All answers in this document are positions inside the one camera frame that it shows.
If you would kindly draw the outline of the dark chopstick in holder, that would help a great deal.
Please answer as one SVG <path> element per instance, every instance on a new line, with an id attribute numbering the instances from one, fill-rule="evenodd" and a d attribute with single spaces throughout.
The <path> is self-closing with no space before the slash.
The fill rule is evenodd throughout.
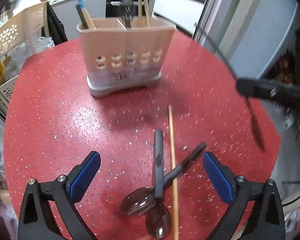
<path id="1" fill-rule="evenodd" d="M 85 18 L 84 18 L 84 16 L 83 16 L 83 12 L 82 12 L 81 8 L 79 7 L 78 4 L 75 5 L 75 8 L 76 8 L 77 13 L 78 13 L 78 16 L 79 16 L 79 18 L 80 18 L 80 20 L 81 20 L 82 27 L 83 27 L 84 29 L 88 29 L 88 25 L 87 25 L 87 23 L 86 23 L 86 21 L 85 21 Z"/>

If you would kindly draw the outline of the dark handled metal spoon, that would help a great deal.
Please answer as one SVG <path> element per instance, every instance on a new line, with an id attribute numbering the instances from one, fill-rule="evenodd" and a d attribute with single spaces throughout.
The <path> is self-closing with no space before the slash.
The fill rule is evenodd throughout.
<path id="1" fill-rule="evenodd" d="M 181 163 L 163 176 L 163 191 L 172 185 L 175 178 L 186 172 L 205 149 L 206 143 L 201 142 Z M 123 199 L 121 211 L 127 216 L 137 216 L 146 213 L 155 203 L 154 187 L 141 187 Z"/>

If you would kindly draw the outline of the black handled metal spoon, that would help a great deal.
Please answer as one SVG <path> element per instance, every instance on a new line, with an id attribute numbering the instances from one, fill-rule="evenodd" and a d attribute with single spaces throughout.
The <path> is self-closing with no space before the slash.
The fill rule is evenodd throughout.
<path id="1" fill-rule="evenodd" d="M 247 108 L 249 109 L 250 116 L 251 116 L 251 127 L 252 127 L 252 132 L 253 132 L 253 137 L 255 139 L 255 142 L 258 145 L 258 148 L 262 151 L 265 152 L 265 146 L 264 146 L 264 141 L 263 141 L 263 136 L 260 130 L 260 126 L 258 124 L 257 118 L 254 114 L 254 111 L 252 109 L 251 103 L 248 98 L 244 98 L 245 104 Z"/>

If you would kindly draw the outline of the black built-in oven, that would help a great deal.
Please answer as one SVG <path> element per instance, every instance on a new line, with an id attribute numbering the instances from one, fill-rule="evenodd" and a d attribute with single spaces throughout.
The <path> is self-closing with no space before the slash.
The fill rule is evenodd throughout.
<path id="1" fill-rule="evenodd" d="M 155 0 L 148 0 L 149 14 L 153 12 Z M 106 0 L 106 18 L 108 17 L 120 17 L 121 16 L 121 5 L 132 5 L 134 9 L 134 15 L 138 15 L 138 0 Z M 146 16 L 144 2 L 141 2 L 142 16 Z"/>

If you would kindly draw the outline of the blue patterned wooden chopstick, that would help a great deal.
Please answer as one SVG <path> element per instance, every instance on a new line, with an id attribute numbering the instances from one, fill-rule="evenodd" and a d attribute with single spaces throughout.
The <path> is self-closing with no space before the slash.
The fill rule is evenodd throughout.
<path id="1" fill-rule="evenodd" d="M 84 5 L 84 2 L 83 0 L 77 0 L 77 3 L 78 3 L 78 6 L 82 12 L 82 15 L 83 15 L 83 18 L 87 24 L 87 28 L 88 29 L 96 29 L 95 25 L 94 25 L 94 22 L 93 20 L 91 19 L 90 15 L 89 15 L 89 12 L 87 11 L 85 5 Z"/>

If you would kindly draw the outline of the beige plastic utensil holder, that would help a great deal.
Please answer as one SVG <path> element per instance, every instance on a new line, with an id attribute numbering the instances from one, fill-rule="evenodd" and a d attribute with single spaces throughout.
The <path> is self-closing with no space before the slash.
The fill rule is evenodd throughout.
<path id="1" fill-rule="evenodd" d="M 94 97 L 154 86 L 160 82 L 175 25 L 162 18 L 133 20 L 126 28 L 120 18 L 95 18 L 95 29 L 77 25 L 87 71 L 87 84 Z"/>

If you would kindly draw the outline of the grey handled metal spoon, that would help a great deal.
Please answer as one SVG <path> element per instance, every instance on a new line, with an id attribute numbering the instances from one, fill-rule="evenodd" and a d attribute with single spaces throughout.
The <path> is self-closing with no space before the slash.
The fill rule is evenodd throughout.
<path id="1" fill-rule="evenodd" d="M 162 239 L 170 232 L 170 212 L 162 204 L 164 195 L 164 158 L 163 158 L 163 132 L 156 129 L 154 132 L 155 150 L 155 178 L 154 178 L 154 206 L 146 216 L 147 232 L 154 239 Z"/>

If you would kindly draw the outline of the white perforated plastic shelf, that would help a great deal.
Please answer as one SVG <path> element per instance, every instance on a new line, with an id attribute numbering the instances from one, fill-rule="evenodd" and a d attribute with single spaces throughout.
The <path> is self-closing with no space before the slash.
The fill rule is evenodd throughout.
<path id="1" fill-rule="evenodd" d="M 45 2 L 26 8 L 0 24 L 0 100 L 4 105 L 10 101 L 26 59 L 54 46 Z"/>

